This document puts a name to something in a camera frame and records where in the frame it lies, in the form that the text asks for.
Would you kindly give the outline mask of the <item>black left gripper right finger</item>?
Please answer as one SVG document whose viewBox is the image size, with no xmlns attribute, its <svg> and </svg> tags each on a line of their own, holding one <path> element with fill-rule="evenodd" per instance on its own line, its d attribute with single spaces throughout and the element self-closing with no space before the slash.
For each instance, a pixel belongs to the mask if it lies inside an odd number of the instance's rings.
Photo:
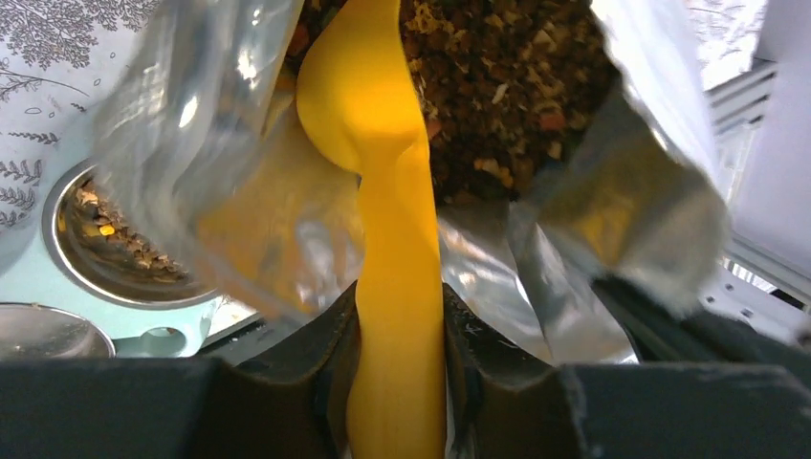
<svg viewBox="0 0 811 459">
<path fill-rule="evenodd" d="M 573 367 L 554 367 L 479 318 L 443 287 L 453 458 L 583 458 L 583 396 Z"/>
</svg>

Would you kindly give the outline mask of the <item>yellow plastic scoop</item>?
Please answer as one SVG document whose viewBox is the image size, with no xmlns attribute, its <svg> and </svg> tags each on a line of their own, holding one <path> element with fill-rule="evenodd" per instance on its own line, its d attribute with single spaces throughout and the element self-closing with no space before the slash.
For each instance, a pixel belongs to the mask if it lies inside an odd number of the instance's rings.
<svg viewBox="0 0 811 459">
<path fill-rule="evenodd" d="M 426 124 L 396 1 L 349 1 L 300 68 L 297 112 L 318 151 L 358 173 L 361 351 L 347 405 L 356 458 L 441 458 L 446 370 Z"/>
</svg>

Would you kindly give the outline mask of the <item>pet food bag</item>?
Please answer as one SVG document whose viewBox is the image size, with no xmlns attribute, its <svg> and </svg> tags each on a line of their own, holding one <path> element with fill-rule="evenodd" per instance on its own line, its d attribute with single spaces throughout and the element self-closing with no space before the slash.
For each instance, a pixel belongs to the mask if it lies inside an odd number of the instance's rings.
<svg viewBox="0 0 811 459">
<path fill-rule="evenodd" d="M 94 126 L 96 178 L 204 282 L 305 323 L 359 279 L 361 176 L 297 112 L 349 1 L 165 1 Z M 551 363 L 634 361 L 591 291 L 683 319 L 728 233 L 679 1 L 396 1 L 426 124 L 441 282 Z"/>
</svg>

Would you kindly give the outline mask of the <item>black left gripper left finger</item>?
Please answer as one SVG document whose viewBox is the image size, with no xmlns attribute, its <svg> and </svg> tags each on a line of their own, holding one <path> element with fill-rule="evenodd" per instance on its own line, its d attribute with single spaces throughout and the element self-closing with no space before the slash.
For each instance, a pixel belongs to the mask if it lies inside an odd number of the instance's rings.
<svg viewBox="0 0 811 459">
<path fill-rule="evenodd" d="M 192 458 L 341 458 L 360 353 L 356 287 L 319 317 L 237 366 L 211 373 Z"/>
</svg>

